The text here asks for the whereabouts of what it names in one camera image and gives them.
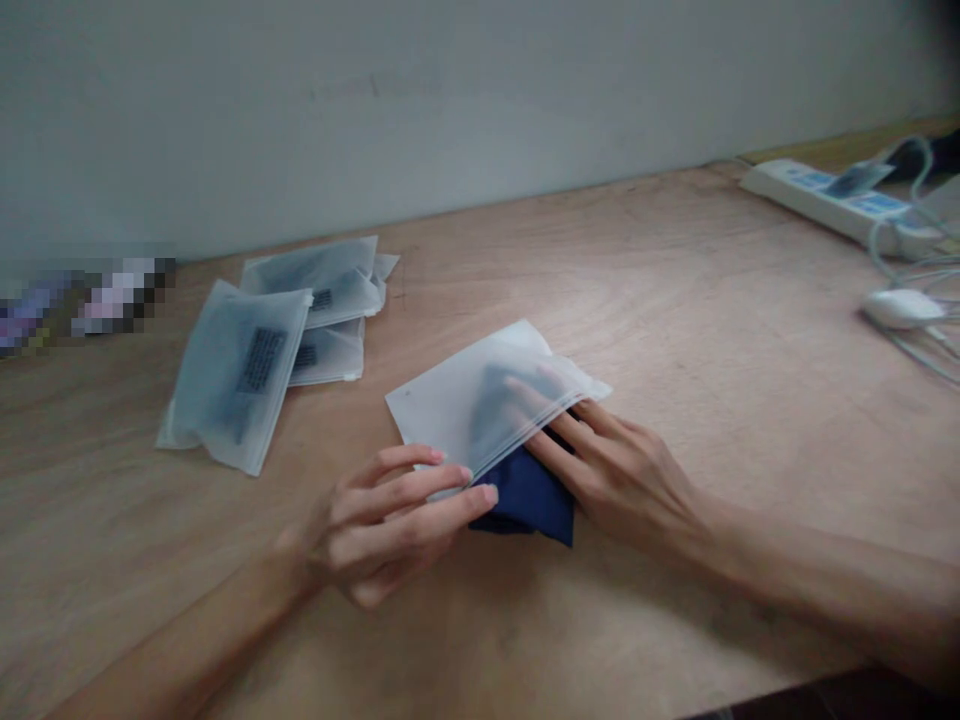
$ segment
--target left hand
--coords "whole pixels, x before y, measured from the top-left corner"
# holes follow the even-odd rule
[[[376,607],[432,565],[460,528],[497,504],[492,485],[427,503],[435,492],[471,480],[467,468],[442,462],[443,454],[426,445],[381,450],[286,528],[275,549],[293,553],[314,588],[336,585],[356,605]],[[384,480],[415,464],[434,467]]]

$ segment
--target power strip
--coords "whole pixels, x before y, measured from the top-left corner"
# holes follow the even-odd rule
[[[815,170],[794,160],[771,160],[752,168],[740,187],[768,197],[791,210],[836,230],[866,247],[870,230],[878,221],[897,221],[878,230],[877,249],[884,255],[919,260],[943,242],[910,203],[874,191],[836,198],[824,191],[836,175]]]

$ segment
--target right hand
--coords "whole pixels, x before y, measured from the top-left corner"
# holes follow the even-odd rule
[[[641,549],[673,551],[704,533],[706,498],[653,431],[611,415],[593,400],[561,413],[527,449],[553,472],[601,530]]]

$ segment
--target hand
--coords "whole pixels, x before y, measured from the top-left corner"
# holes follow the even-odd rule
[[[472,479],[467,468],[442,462],[443,453],[426,445],[381,450],[286,528],[275,549],[293,553],[314,588],[336,585],[360,607],[379,605],[432,565],[460,528],[497,504],[491,485],[427,503],[435,492],[462,488]],[[385,480],[414,464],[436,467]]]
[[[593,400],[561,413],[550,428],[576,451],[543,432],[527,449],[566,485],[590,520],[631,545],[675,550],[699,537],[704,496],[694,488],[656,433],[611,415]]]

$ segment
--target frosted plastic bag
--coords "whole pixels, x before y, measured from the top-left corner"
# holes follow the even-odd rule
[[[574,403],[610,392],[609,385],[553,355],[536,328],[521,320],[386,399],[404,442],[438,448],[448,462],[469,467],[479,478]]]
[[[380,307],[377,308],[377,312],[383,310],[387,302],[387,278],[390,277],[390,273],[398,262],[400,262],[399,255],[378,254],[373,260],[373,284],[377,286],[377,291],[380,293]]]
[[[247,295],[218,280],[190,333],[157,447],[203,445],[259,475],[313,296]]]
[[[357,380],[363,375],[364,318],[303,333],[290,385]]]
[[[247,260],[240,289],[254,295],[309,288],[307,328],[375,315],[382,307],[373,280],[377,236],[340,240]]]

